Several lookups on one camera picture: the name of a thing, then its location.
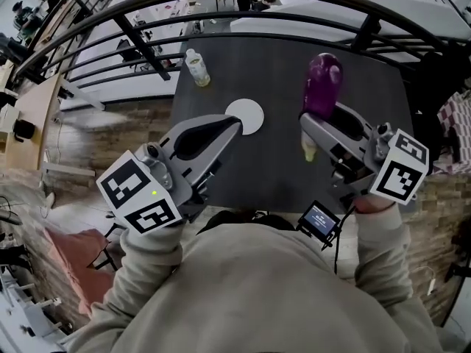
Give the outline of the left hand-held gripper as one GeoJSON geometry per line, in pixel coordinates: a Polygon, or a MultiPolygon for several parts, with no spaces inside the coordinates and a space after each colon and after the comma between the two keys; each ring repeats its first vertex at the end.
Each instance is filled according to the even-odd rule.
{"type": "Polygon", "coordinates": [[[196,190],[214,164],[241,137],[232,115],[202,115],[174,125],[157,143],[126,151],[96,184],[114,216],[145,235],[152,230],[193,223],[205,209],[196,190]]]}

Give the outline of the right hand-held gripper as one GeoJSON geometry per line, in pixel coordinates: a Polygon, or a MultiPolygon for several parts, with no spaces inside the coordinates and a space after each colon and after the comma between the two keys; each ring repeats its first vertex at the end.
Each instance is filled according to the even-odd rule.
{"type": "MultiPolygon", "coordinates": [[[[337,167],[359,168],[359,141],[369,139],[369,134],[357,112],[337,104],[329,118],[303,112],[299,123],[307,162],[313,162],[321,150],[337,167]]],[[[332,194],[343,207],[351,206],[356,197],[369,194],[407,205],[416,198],[428,169],[428,148],[403,130],[393,130],[385,123],[372,130],[363,167],[349,176],[336,173],[332,194]]]]}

